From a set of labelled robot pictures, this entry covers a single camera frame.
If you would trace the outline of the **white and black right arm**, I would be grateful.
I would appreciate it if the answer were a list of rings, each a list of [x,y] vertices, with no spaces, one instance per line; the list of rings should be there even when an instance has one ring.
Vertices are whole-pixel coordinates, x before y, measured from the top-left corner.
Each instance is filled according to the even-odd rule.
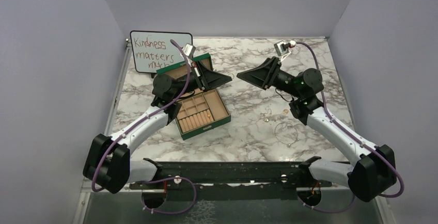
[[[292,115],[326,138],[348,160],[343,164],[319,157],[309,159],[298,172],[302,185],[329,181],[348,187],[355,197],[369,202],[398,182],[394,151],[387,145],[377,146],[361,138],[318,99],[317,93],[324,89],[318,69],[309,68],[293,76],[281,69],[279,58],[272,57],[253,69],[239,72],[237,78],[262,90],[274,87],[291,95]]]

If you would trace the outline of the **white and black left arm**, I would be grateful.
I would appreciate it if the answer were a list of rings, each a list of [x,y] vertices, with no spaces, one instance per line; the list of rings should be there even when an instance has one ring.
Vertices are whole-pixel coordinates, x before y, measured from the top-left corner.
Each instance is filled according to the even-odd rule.
[[[150,107],[119,132],[97,135],[91,143],[83,176],[91,180],[94,192],[119,192],[127,183],[144,182],[150,188],[162,183],[157,163],[144,159],[131,162],[132,153],[151,135],[177,118],[179,99],[191,91],[208,91],[232,80],[228,75],[208,69],[201,61],[186,64],[186,74],[174,77],[159,73],[153,79],[154,96]]]

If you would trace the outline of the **green jewelry box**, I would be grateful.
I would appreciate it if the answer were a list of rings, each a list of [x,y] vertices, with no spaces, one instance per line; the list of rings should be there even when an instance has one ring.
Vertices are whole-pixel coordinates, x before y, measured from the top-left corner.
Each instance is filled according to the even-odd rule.
[[[206,53],[194,57],[205,66],[211,55]],[[169,121],[175,121],[182,139],[187,140],[201,133],[224,125],[231,120],[231,115],[218,91],[218,88],[202,91],[198,88],[194,74],[187,73],[184,62],[157,70],[153,80],[153,106],[165,108]]]

